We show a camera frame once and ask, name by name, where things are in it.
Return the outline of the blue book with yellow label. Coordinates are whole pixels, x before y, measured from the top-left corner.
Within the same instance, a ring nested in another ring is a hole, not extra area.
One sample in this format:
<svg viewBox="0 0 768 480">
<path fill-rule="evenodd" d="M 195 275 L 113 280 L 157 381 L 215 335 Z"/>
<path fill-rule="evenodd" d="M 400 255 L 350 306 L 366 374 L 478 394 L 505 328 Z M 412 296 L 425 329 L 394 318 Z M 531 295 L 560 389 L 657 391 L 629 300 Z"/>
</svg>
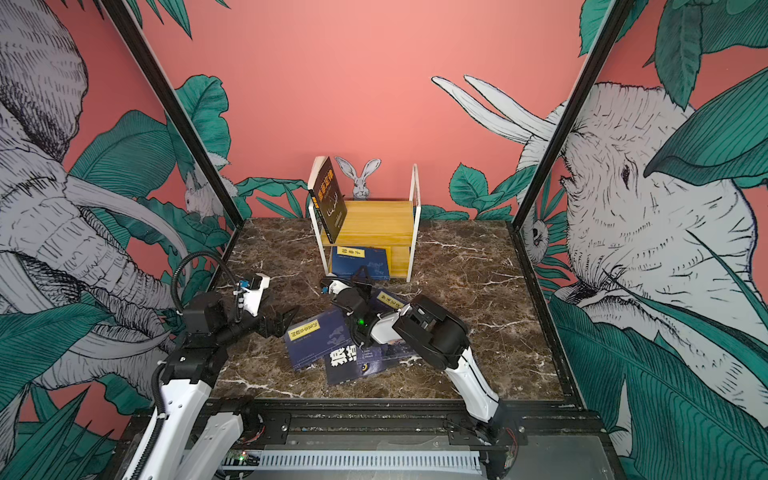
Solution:
<svg viewBox="0 0 768 480">
<path fill-rule="evenodd" d="M 371 280 L 390 279 L 389 259 L 383 248 L 336 246 L 331 251 L 331 272 L 344 278 L 351 278 L 365 267 Z"/>
</svg>

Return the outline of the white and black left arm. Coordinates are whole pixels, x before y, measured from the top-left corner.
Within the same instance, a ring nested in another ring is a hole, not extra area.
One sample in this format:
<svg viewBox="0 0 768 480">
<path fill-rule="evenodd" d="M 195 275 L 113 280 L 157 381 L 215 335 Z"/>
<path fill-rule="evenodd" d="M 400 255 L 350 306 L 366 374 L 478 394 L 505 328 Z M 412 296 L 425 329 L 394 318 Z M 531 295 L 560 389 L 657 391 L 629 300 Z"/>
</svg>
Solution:
<svg viewBox="0 0 768 480">
<path fill-rule="evenodd" d="M 300 311 L 295 306 L 269 318 L 245 308 L 256 291 L 242 290 L 226 309 L 218 292 L 196 295 L 182 308 L 188 335 L 182 346 L 152 374 L 154 411 L 133 457 L 123 463 L 121 479 L 210 479 L 236 444 L 268 437 L 276 423 L 247 399 L 223 400 L 207 417 L 193 445 L 190 435 L 228 360 L 228 348 L 251 333 L 281 336 Z"/>
</svg>

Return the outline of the dark book with portrait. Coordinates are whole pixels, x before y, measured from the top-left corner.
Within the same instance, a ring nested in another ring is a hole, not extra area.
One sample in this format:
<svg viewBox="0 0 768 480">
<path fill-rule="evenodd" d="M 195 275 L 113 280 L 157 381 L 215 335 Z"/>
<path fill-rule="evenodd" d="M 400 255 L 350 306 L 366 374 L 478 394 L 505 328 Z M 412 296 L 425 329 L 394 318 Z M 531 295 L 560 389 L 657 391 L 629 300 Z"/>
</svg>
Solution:
<svg viewBox="0 0 768 480">
<path fill-rule="evenodd" d="M 370 368 L 388 368 L 416 356 L 415 350 L 404 341 L 385 344 L 373 344 L 358 353 L 358 363 Z"/>
</svg>

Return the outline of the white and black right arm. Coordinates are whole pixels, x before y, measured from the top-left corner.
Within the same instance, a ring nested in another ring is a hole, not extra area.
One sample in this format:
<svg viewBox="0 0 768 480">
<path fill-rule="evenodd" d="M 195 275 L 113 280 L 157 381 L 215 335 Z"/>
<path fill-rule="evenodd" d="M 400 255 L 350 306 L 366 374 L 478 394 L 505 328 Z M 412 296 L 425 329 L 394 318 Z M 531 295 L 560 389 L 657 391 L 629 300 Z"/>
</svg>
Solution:
<svg viewBox="0 0 768 480">
<path fill-rule="evenodd" d="M 482 375 L 469 329 L 461 319 L 423 294 L 387 312 L 376 312 L 371 307 L 376 295 L 367 283 L 326 276 L 321 287 L 343 313 L 357 347 L 405 343 L 430 366 L 446 373 L 470 417 L 484 424 L 495 418 L 499 395 Z"/>
</svg>

